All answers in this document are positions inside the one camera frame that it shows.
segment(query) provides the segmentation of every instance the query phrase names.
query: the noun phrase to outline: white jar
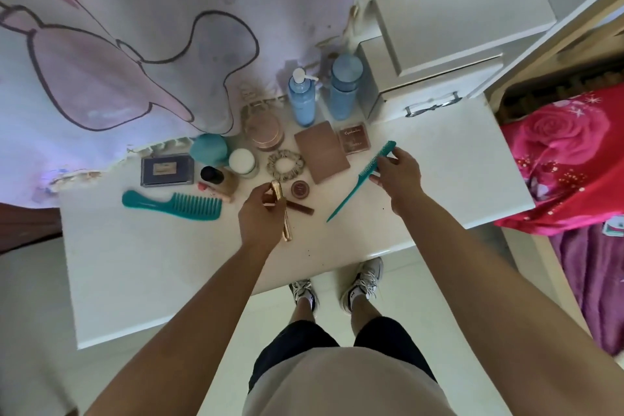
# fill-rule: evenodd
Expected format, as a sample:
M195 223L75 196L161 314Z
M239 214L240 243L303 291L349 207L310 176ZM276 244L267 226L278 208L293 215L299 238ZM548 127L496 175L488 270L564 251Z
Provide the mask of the white jar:
M254 154L246 148L238 148L230 154L230 169L245 179L251 179L260 172Z

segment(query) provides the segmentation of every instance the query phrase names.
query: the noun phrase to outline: white sneaker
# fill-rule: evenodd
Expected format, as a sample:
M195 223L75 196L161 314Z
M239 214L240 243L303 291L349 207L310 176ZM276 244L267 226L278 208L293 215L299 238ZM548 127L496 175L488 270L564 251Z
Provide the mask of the white sneaker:
M316 315L318 309L318 296L316 295L314 288L312 288L312 282L307 280L295 281L288 285L294 298L295 305L302 298L307 298L312 303L312 313Z
M363 294L366 299L375 295L375 290L384 274L384 261L381 257L373 258L359 266L353 284L340 298L340 307L347 314L351 313L351 302L355 296Z

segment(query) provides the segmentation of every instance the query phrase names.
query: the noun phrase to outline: gold tube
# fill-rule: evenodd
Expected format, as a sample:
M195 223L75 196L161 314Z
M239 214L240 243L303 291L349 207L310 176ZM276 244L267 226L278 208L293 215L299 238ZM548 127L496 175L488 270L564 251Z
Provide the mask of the gold tube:
M279 183L279 181L277 181L276 179L271 181L271 188L275 193L276 201L284 197L284 193L281 190L281 184ZM290 225L288 223L288 213L286 211L284 211L284 231L282 232L282 236L284 237L284 240L286 242L290 242L293 238L293 235L290 231Z

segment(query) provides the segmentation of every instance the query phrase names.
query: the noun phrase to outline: person's left hand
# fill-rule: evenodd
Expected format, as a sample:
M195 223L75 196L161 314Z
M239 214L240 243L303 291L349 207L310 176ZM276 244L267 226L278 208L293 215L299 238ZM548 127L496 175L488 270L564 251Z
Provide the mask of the person's left hand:
M271 183L264 183L254 188L238 213L243 247L260 251L267 257L281 239L286 211L284 198L280 199L270 210L263 205L263 196L268 191L271 191Z

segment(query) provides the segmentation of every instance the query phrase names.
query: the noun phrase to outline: black shorts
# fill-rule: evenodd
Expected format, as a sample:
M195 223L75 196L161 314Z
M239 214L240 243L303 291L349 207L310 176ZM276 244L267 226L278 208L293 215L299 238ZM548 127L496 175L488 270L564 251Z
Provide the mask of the black shorts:
M297 320L287 325L260 353L253 366L249 391L252 391L258 379L271 367L316 347L340 346L314 322ZM394 319L380 317L370 320L358 333L353 347L377 350L388 357L412 364L436 381L421 351L403 326Z

